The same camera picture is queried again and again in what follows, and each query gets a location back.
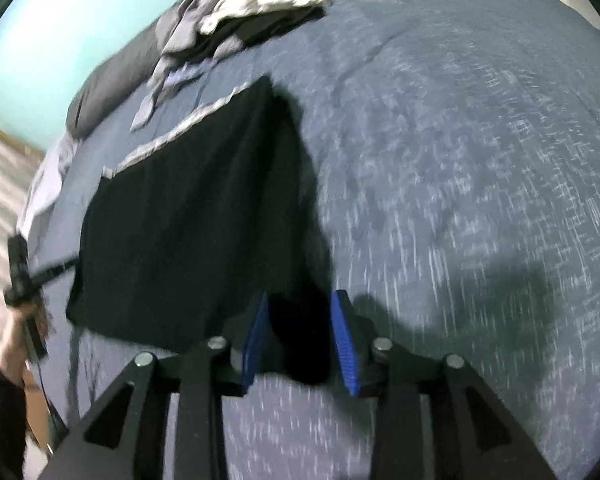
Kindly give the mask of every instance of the sleeve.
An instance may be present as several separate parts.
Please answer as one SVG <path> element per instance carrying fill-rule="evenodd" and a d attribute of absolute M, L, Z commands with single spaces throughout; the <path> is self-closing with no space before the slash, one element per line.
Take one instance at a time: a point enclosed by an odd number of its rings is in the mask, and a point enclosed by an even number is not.
<path fill-rule="evenodd" d="M 27 408 L 24 389 L 0 371 L 0 462 L 22 478 Z"/>

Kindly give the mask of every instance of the black cloth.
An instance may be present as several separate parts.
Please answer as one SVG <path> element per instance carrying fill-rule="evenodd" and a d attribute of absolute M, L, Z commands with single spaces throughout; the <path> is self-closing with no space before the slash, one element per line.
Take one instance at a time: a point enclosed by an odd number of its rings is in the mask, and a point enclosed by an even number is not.
<path fill-rule="evenodd" d="M 300 139 L 268 77 L 100 182 L 84 218 L 68 319 L 187 351 L 258 290 L 285 344 L 328 333 L 301 255 Z"/>
<path fill-rule="evenodd" d="M 26 426 L 24 389 L 0 371 L 0 480 L 22 478 Z"/>

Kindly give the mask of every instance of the bed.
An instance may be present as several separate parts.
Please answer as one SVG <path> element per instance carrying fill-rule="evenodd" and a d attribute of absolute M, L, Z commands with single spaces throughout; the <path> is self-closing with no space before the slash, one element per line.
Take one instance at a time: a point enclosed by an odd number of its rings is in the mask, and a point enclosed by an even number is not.
<path fill-rule="evenodd" d="M 296 104 L 315 281 L 417 354 L 463 354 L 582 480 L 600 458 L 600 31 L 557 0 L 332 0 L 130 133 L 141 86 L 81 144 L 32 266 L 77 252 L 104 166 L 263 74 Z M 146 349 L 71 326 L 72 279 L 45 288 L 42 367 L 69 426 Z M 366 478 L 373 425 L 337 378 L 259 377 L 224 400 L 230 477 Z"/>

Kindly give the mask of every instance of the screw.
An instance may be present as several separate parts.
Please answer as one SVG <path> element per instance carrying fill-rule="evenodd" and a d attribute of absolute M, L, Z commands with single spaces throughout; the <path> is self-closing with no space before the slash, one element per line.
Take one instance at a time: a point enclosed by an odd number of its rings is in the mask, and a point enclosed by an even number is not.
<path fill-rule="evenodd" d="M 136 366 L 147 366 L 150 365 L 154 360 L 153 354 L 149 352 L 140 352 L 136 357 L 134 357 L 134 362 Z"/>
<path fill-rule="evenodd" d="M 455 368 L 458 370 L 464 366 L 464 359 L 458 354 L 451 354 L 446 356 L 446 365 L 449 368 Z"/>
<path fill-rule="evenodd" d="M 206 345 L 212 350 L 222 350 L 227 345 L 227 340 L 221 335 L 216 335 L 209 338 Z"/>
<path fill-rule="evenodd" d="M 374 349 L 379 352 L 388 352 L 393 345 L 391 340 L 385 337 L 376 337 L 374 339 Z"/>

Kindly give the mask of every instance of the bedsheet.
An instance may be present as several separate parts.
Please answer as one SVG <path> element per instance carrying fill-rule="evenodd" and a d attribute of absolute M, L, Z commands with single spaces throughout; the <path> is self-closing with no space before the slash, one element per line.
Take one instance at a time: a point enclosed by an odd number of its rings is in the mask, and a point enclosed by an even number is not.
<path fill-rule="evenodd" d="M 132 94 L 78 149 L 32 266 L 77 251 L 103 166 L 269 74 L 306 149 L 317 282 L 418 354 L 464 354 L 558 476 L 581 480 L 600 456 L 600 31 L 557 0 L 332 2 L 135 133 L 146 89 Z M 72 279 L 45 288 L 42 368 L 70 426 L 146 349 L 70 326 Z M 230 477 L 367 478 L 373 408 L 337 378 L 259 377 L 224 401 Z"/>

